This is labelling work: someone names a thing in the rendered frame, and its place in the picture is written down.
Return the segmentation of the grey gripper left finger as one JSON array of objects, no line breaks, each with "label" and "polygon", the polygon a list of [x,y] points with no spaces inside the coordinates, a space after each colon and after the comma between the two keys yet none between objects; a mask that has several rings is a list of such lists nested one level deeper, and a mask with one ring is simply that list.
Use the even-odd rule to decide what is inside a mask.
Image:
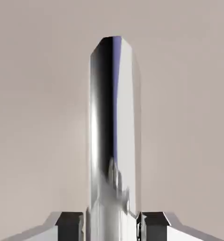
[{"label": "grey gripper left finger", "polygon": [[45,222],[1,241],[83,241],[83,212],[54,211]]}]

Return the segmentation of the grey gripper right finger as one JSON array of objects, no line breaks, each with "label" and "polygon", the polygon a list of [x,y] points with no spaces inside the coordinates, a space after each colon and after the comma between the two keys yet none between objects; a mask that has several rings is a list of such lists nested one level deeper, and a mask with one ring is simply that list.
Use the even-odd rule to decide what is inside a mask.
[{"label": "grey gripper right finger", "polygon": [[173,212],[141,212],[138,241],[224,241],[181,223]]}]

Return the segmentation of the curved silver metal handle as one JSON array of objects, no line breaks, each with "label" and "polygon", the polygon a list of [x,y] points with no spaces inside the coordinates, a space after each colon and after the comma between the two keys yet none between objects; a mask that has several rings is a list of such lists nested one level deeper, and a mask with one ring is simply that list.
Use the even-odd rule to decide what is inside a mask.
[{"label": "curved silver metal handle", "polygon": [[138,241],[141,81],[121,36],[100,40],[88,65],[86,241]]}]

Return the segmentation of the beige drawer front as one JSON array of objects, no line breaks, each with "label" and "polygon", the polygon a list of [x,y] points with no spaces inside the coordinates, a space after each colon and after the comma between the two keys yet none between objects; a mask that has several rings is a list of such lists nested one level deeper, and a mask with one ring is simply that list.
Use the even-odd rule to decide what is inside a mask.
[{"label": "beige drawer front", "polygon": [[0,0],[0,240],[87,205],[88,61],[141,74],[142,209],[224,240],[224,0]]}]

